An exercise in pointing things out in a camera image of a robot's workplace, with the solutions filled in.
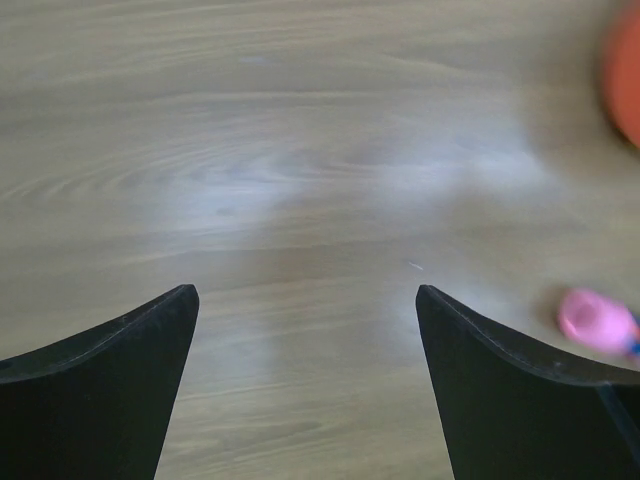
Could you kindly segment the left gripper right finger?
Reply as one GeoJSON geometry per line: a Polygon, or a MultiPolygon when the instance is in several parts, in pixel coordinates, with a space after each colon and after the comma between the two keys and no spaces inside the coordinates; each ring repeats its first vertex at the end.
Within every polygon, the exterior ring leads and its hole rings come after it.
{"type": "Polygon", "coordinates": [[[434,286],[416,297],[457,479],[636,479],[639,374],[557,349],[434,286]]]}

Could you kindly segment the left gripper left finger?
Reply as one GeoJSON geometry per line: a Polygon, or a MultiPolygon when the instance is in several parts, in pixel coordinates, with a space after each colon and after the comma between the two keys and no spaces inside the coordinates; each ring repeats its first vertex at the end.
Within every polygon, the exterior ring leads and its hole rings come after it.
{"type": "Polygon", "coordinates": [[[180,285],[2,360],[2,478],[154,478],[198,311],[196,288],[180,285]]]}

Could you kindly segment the pink capped clear pencil tube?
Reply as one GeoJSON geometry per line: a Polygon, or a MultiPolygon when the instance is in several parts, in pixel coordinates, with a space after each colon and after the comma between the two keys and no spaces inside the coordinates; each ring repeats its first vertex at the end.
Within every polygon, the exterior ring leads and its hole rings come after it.
{"type": "Polygon", "coordinates": [[[624,304],[588,289],[568,290],[557,324],[572,342],[639,363],[639,317],[624,304]]]}

